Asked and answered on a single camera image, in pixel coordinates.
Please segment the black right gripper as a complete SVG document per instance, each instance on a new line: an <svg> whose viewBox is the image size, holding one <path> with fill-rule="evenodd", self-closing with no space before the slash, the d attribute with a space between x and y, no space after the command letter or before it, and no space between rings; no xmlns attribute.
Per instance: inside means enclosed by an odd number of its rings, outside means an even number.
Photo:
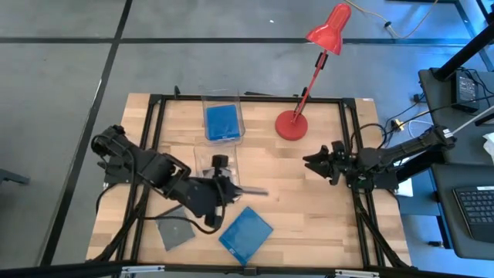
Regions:
<svg viewBox="0 0 494 278"><path fill-rule="evenodd" d="M309 163L308 169L329 179L331 185L337 185L341 175L346 178L348 185L365 185L365 176L359 171L357 157L346 150L342 141L334 141L331 146L331 153L326 145L322 145L316 154L304 156L304 161L316 162Z"/></svg>

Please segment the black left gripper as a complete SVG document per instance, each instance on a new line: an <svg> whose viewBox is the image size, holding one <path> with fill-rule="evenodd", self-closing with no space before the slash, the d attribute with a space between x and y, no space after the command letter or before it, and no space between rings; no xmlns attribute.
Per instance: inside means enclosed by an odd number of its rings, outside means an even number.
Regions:
<svg viewBox="0 0 494 278"><path fill-rule="evenodd" d="M208 227L220 227L228 204L242 195L242 187L236 186L228 176L228 156L216 154L211 159L210 178L187 178L183 181L183 205L196 217L205 217Z"/></svg>

